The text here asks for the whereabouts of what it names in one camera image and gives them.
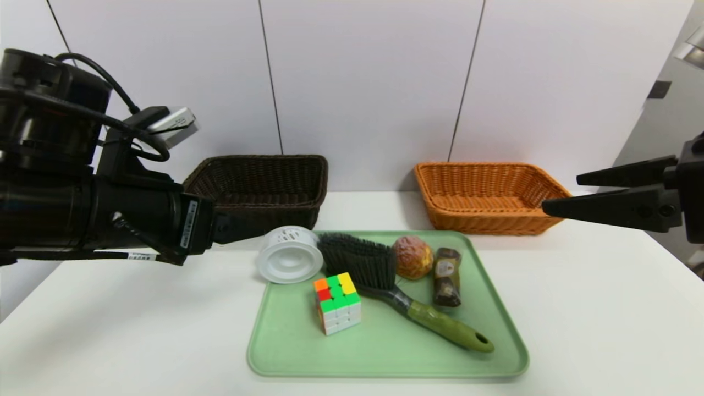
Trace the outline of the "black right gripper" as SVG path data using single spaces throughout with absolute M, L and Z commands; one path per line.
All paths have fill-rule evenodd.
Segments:
M 676 190 L 666 188 L 666 170 L 676 166 Z M 675 155 L 588 172 L 578 185 L 626 190 L 544 200 L 549 216 L 666 233 L 683 225 L 690 243 L 703 243 L 703 133 Z

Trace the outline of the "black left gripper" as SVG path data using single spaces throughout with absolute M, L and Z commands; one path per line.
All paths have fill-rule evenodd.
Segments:
M 214 210 L 168 176 L 95 176 L 91 181 L 90 258 L 129 259 L 123 248 L 151 248 L 149 261 L 181 266 L 187 256 L 266 235 L 273 215 L 264 210 Z

